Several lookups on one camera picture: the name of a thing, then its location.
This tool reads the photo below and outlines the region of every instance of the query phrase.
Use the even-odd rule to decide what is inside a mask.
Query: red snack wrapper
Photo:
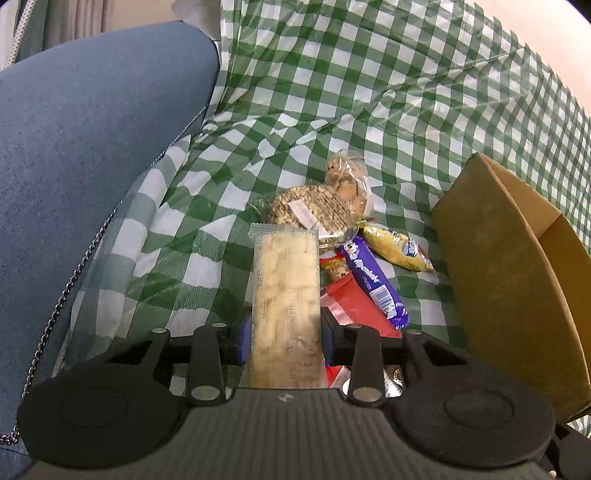
[[[375,328],[383,337],[400,338],[401,333],[386,320],[376,304],[361,290],[349,273],[331,283],[320,298],[320,305],[328,307],[340,325],[358,323]]]

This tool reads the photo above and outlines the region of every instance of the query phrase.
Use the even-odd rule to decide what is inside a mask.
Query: blue fabric
[[[0,73],[0,432],[12,429],[72,271],[130,185],[209,103],[218,68],[204,34],[171,22],[69,42]],[[38,380],[51,372],[70,305]],[[0,478],[22,467],[4,453]]]

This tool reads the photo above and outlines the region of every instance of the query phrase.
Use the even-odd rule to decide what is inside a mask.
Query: yellow snack wrapper
[[[374,252],[395,265],[415,272],[435,271],[424,250],[408,235],[366,225],[363,238]]]

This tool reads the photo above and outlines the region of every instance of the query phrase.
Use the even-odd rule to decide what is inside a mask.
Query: white rope
[[[17,60],[18,51],[21,49],[22,38],[25,36],[29,21],[31,20],[31,14],[33,13],[36,4],[37,0],[27,0],[27,4],[22,11],[21,19],[18,21],[17,31],[12,40],[12,47],[8,55],[6,66],[4,67],[5,69],[12,67]]]

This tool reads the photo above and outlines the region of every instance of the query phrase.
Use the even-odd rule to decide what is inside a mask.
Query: logo
[[[279,401],[282,401],[283,403],[288,403],[288,402],[290,402],[290,401],[293,401],[293,399],[294,399],[294,398],[295,398],[295,397],[294,397],[292,394],[290,394],[290,393],[287,393],[287,392],[285,392],[284,394],[282,394],[282,395],[279,395],[279,396],[277,397],[277,399],[278,399]]]
[[[343,245],[343,250],[349,254],[351,260],[355,260],[357,258],[357,253],[359,252],[359,247],[353,242],[347,242]]]

